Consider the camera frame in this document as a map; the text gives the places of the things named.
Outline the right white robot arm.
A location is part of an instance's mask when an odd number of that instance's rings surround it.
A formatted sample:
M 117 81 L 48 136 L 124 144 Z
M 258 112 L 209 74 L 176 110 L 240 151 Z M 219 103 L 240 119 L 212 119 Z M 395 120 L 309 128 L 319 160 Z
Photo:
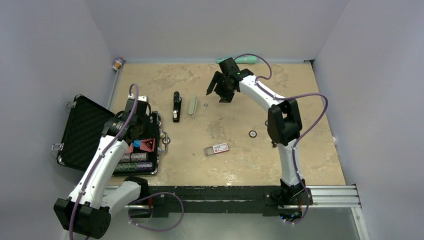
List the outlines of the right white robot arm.
M 312 204 L 312 194 L 306 187 L 300 169 L 297 143 L 303 128 L 299 106 L 295 99 L 284 98 L 263 85 L 249 69 L 240 69 L 230 57 L 219 64 L 206 90 L 215 92 L 221 103 L 230 103 L 236 92 L 254 100 L 267 113 L 267 133 L 276 144 L 280 164 L 280 189 L 276 192 L 279 205 Z

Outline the green staple case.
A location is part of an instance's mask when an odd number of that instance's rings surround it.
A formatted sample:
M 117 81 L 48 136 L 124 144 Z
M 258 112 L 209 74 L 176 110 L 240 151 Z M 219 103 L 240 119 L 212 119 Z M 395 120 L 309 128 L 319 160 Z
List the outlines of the green staple case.
M 187 114 L 190 118 L 195 116 L 198 98 L 196 95 L 190 97 Z

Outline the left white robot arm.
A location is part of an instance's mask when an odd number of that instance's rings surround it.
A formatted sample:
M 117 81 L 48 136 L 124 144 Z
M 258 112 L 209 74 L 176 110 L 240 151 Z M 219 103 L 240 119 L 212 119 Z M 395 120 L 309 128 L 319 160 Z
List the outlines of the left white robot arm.
M 149 132 L 152 115 L 149 102 L 139 95 L 138 84 L 132 83 L 127 106 L 104 124 L 96 152 L 77 186 L 67 198 L 58 198 L 53 206 L 68 239 L 73 240 L 76 235 L 85 240 L 101 239 L 112 218 L 125 206 L 154 202 L 161 195 L 174 197 L 181 211 L 185 210 L 175 193 L 150 193 L 148 181 L 137 176 L 127 177 L 113 192 L 104 194 L 120 160 L 134 146 L 134 141 Z

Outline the small staple box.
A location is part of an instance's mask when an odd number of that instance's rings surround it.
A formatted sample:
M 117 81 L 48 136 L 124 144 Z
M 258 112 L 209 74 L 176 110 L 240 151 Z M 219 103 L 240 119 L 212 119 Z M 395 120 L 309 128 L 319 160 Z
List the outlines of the small staple box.
M 220 153 L 225 153 L 230 150 L 229 145 L 227 143 L 221 143 L 217 145 L 208 146 L 204 149 L 205 156 L 217 155 Z

